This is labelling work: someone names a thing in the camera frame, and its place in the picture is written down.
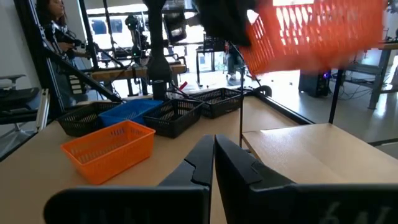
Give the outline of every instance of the person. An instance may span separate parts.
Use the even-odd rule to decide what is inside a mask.
[[[40,25],[46,27],[54,21],[58,26],[65,27],[67,25],[67,16],[65,14],[65,7],[62,0],[37,0],[36,13],[39,18]],[[75,57],[90,57],[86,53],[75,50],[75,46],[66,42],[62,36],[56,35],[58,46],[60,50],[66,52],[69,62],[75,66]],[[53,68],[59,68],[58,65],[52,63]],[[67,74],[59,69],[54,69],[55,79],[57,81],[58,89],[60,90],[63,105],[65,107],[71,106],[73,100],[78,103],[79,101],[86,101],[88,97],[86,94],[74,95],[69,83]]]
[[[243,59],[241,58],[241,56],[239,55],[238,50],[228,44],[228,54],[226,56],[226,64],[227,64],[227,68],[228,68],[228,75],[230,76],[230,80],[231,81],[235,81],[236,80],[236,70],[235,70],[235,65],[238,66],[238,68],[240,68],[240,73],[241,75],[244,75],[244,62]]]

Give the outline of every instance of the orange plastic basket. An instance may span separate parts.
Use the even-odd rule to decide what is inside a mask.
[[[123,121],[61,146],[91,184],[101,184],[147,159],[154,147],[153,129]]]
[[[338,68],[381,40],[383,6],[382,0],[260,4],[259,16],[247,29],[252,46],[241,52],[253,75]]]

